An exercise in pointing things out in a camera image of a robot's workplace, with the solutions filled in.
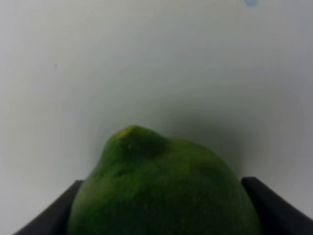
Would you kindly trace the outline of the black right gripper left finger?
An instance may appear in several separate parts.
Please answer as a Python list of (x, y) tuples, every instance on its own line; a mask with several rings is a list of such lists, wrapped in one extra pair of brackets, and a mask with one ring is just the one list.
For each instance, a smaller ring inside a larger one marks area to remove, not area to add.
[(65, 235), (71, 205), (83, 182), (76, 180), (50, 206), (14, 234)]

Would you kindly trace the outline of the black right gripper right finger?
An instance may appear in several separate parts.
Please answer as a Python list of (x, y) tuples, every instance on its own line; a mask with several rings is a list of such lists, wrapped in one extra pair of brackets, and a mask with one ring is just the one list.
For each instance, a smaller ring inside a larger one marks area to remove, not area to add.
[(256, 177), (241, 184), (253, 202), (266, 235), (311, 235), (313, 220), (296, 209)]

